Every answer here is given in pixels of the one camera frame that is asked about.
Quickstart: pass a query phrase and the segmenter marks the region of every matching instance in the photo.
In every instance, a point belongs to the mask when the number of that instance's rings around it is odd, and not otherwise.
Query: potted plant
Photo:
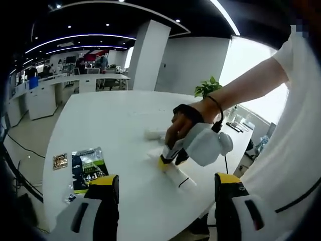
[[[214,90],[218,90],[222,88],[219,82],[215,80],[213,76],[209,80],[202,81],[202,85],[196,86],[195,88],[195,97],[202,96],[205,98],[209,93],[213,92]]]

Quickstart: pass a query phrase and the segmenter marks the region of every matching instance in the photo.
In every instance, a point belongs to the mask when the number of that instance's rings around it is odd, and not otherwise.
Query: white table
[[[44,165],[44,207],[50,230],[67,206],[63,198],[72,183],[71,152],[95,147],[102,148],[108,172],[119,175],[117,240],[169,240],[192,223],[214,201],[214,174],[226,172],[224,157],[207,167],[191,159],[180,165],[197,184],[183,191],[148,157],[147,152],[161,144],[146,141],[143,132],[166,130],[173,108],[194,101],[190,95],[145,91],[72,96],[53,130]],[[234,142],[234,150],[227,154],[229,172],[233,173],[252,131],[237,133],[228,126],[222,130]],[[53,171],[52,157],[61,153],[68,153],[68,167]]]

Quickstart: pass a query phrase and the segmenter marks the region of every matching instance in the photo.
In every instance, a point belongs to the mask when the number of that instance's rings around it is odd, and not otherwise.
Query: white cabinet
[[[7,113],[9,117],[10,126],[18,125],[22,118],[22,113],[19,106],[19,98],[10,99],[7,103]]]
[[[57,109],[55,86],[38,86],[27,92],[27,106],[30,119],[51,116]]]
[[[96,91],[96,79],[80,79],[79,93],[88,93]]]

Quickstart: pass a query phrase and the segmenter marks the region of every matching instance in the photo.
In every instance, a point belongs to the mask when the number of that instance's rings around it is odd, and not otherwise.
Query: office desk
[[[40,79],[38,87],[31,90],[28,82],[18,85],[15,95],[7,103],[11,126],[16,126],[27,110],[29,110],[30,119],[53,115],[61,102],[61,93],[66,82],[79,81],[79,93],[87,93],[96,91],[97,79],[119,79],[125,81],[126,88],[127,81],[130,79],[122,74],[64,75]]]
[[[119,175],[118,241],[169,240],[191,224],[214,201],[214,173],[226,172],[223,156],[206,167],[193,160],[180,168],[196,182],[190,191],[178,189],[147,152],[161,148],[146,141],[146,129],[166,130],[173,108],[192,103],[190,95],[107,91],[73,95],[65,105],[48,145],[43,172],[44,208],[50,230],[72,184],[71,152],[101,147],[108,172]],[[229,172],[237,168],[252,131],[237,133],[224,125],[234,150],[227,154]],[[53,156],[68,154],[68,166],[53,171]]]

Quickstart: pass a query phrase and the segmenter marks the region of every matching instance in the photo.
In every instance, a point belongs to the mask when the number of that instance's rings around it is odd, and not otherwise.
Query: black wristband
[[[204,123],[204,119],[199,113],[198,110],[194,109],[193,107],[186,105],[186,104],[180,104],[179,106],[175,107],[173,109],[173,113],[176,114],[178,112],[183,113],[188,119],[190,119],[193,123],[193,125],[197,123]]]

